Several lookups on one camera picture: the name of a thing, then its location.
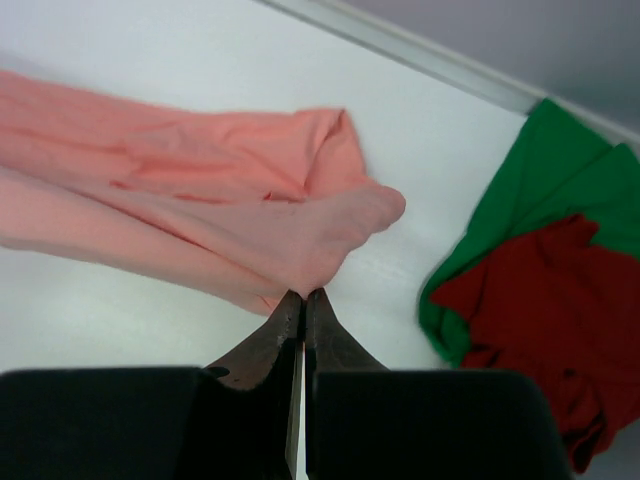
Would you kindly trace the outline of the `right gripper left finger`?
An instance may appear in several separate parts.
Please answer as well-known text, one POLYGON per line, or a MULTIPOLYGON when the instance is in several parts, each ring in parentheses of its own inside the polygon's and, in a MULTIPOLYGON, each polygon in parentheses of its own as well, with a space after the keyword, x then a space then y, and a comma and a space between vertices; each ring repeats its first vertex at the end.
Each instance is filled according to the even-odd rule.
POLYGON ((1 377, 5 479, 288 479, 301 297, 207 367, 1 377))

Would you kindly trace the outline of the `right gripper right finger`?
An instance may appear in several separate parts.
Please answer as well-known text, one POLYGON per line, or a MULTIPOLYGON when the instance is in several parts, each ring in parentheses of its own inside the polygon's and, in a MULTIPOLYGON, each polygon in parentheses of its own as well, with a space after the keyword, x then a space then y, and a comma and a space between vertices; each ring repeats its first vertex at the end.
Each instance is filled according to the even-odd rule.
POLYGON ((567 479, 549 407, 501 370, 390 370, 318 289, 305 307, 311 479, 567 479))

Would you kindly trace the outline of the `pink t shirt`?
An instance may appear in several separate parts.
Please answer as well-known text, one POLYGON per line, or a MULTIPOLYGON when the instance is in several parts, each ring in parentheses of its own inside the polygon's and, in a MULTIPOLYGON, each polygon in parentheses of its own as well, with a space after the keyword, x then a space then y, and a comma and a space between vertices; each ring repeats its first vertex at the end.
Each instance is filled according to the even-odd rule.
POLYGON ((342 109, 196 113, 1 75, 1 243, 270 313, 404 213, 342 109))

